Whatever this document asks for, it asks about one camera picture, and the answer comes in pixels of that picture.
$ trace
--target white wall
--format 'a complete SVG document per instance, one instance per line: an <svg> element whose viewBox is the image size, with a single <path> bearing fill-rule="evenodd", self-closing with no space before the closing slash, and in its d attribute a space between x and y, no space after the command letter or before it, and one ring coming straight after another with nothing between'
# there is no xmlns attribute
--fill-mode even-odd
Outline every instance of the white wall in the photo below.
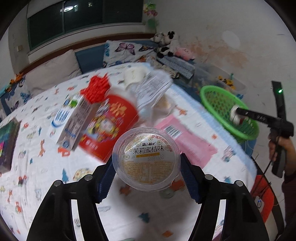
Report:
<svg viewBox="0 0 296 241"><path fill-rule="evenodd" d="M8 47L8 30L6 30L2 39L0 40L0 89L8 85L10 80L13 78L14 71L12 68Z"/></svg>
<svg viewBox="0 0 296 241"><path fill-rule="evenodd" d="M27 6L25 6L14 18L8 28L8 44L12 67L15 73L19 73L29 64L28 52L30 51L27 29Z"/></svg>
<svg viewBox="0 0 296 241"><path fill-rule="evenodd" d="M180 42L203 62L212 63L247 86L250 109L276 116L271 80L281 81L287 119L296 124L296 42L264 0L155 0L158 31L179 33ZM269 162L269 128L260 125L254 156L264 170ZM282 180L266 173L280 202Z"/></svg>

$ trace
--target pink plush toy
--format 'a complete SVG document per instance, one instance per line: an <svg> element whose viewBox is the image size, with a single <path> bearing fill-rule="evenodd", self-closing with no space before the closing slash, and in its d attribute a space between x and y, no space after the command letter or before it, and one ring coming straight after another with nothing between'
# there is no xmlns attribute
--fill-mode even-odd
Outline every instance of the pink plush toy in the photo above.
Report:
<svg viewBox="0 0 296 241"><path fill-rule="evenodd" d="M178 48L177 51L175 52L175 55L177 57L183 58L186 61L189 61L190 59L195 59L195 56L193 55L193 53L186 48Z"/></svg>

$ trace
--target cable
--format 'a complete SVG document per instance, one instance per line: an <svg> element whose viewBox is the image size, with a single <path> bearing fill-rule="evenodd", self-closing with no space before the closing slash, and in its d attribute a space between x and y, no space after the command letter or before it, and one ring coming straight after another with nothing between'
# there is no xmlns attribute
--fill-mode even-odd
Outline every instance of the cable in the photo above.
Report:
<svg viewBox="0 0 296 241"><path fill-rule="evenodd" d="M264 194L266 193L266 191L268 190L269 186L271 185L271 182L269 182L262 190L261 192L258 194L259 198L263 198Z"/></svg>
<svg viewBox="0 0 296 241"><path fill-rule="evenodd" d="M268 170L270 164L273 162L273 159L274 159L274 156L275 156L275 153L276 153L276 149L278 148L278 146L279 146L279 138L277 139L277 142L276 142L276 148L275 148L275 150L274 150L274 153L273 153L273 155L272 155L272 158L271 158L270 162L268 163L268 165L267 165L265 171L263 172L263 175L261 176L261 178L260 178L259 182L257 183L256 187L254 188L254 191L252 192L252 194L254 194L255 191L257 190L257 187L259 186L260 182L262 181L263 177L265 176L265 173L267 172L267 170Z"/></svg>
<svg viewBox="0 0 296 241"><path fill-rule="evenodd" d="M253 153L254 153L254 152L257 152L257 151L255 151L252 147L250 147L250 145L249 145L249 140L246 141L246 144L247 144L248 147L253 151ZM259 156L259 152L257 152L257 156L255 157L254 161L256 161L256 159L257 159L258 156Z"/></svg>

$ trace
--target person's hand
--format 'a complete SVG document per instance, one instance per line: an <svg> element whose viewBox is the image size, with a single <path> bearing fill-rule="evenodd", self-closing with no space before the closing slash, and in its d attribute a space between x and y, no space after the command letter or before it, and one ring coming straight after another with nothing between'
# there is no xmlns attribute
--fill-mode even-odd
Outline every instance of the person's hand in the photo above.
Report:
<svg viewBox="0 0 296 241"><path fill-rule="evenodd" d="M279 145L285 148L287 151L287 163L285 167L285 173L287 176L292 175L296 171L296 151L295 147L293 145L293 142L291 139L286 139L283 137L278 137L279 139ZM268 143L269 147L269 159L271 160L275 149L276 149L276 144L273 141L269 141ZM273 161L276 160L277 153L274 154Z"/></svg>

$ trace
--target hanging plant decoration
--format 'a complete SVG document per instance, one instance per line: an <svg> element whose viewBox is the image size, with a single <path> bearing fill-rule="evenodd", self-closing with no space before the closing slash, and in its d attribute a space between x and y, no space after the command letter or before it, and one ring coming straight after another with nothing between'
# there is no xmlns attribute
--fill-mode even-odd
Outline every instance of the hanging plant decoration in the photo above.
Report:
<svg viewBox="0 0 296 241"><path fill-rule="evenodd" d="M147 4L144 4L143 12L148 16L147 25L149 28L153 29L155 33L157 33L156 27L158 25L158 22L155 19L155 16L157 16L156 11L156 4L151 3L150 1Z"/></svg>

